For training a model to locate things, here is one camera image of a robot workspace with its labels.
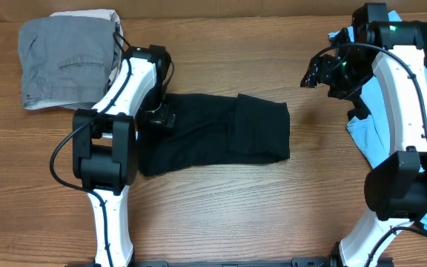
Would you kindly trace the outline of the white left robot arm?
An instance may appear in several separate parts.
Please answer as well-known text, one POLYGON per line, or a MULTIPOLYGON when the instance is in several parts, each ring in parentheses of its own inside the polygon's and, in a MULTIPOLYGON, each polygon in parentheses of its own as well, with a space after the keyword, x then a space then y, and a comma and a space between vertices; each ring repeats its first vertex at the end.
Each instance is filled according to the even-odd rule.
POLYGON ((94 266, 131 266, 128 193, 137 171, 136 121, 170 130, 176 114, 165 103, 173 75, 163 46, 129 47, 119 76, 91 109, 73 117, 73 173, 93 208, 97 249, 94 266))

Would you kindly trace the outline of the black t-shirt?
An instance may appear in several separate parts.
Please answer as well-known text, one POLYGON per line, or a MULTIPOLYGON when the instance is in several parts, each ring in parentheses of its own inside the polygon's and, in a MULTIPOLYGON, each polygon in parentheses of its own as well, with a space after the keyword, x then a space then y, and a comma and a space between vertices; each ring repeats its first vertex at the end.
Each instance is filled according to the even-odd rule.
POLYGON ((146 177, 194 165, 270 164, 290 157, 286 103, 240 94, 168 94, 173 128, 139 129, 138 169, 146 177))

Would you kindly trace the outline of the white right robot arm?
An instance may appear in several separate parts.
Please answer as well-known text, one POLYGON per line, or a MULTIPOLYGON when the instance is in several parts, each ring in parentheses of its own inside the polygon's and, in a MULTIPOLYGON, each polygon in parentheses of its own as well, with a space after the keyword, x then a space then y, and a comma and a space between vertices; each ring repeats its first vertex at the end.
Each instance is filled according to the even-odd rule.
POLYGON ((325 266, 390 266, 381 254, 427 214, 427 84, 420 29, 388 18, 353 22, 311 58, 301 86, 344 99, 376 79, 384 99, 388 157, 365 178, 366 209, 325 266))

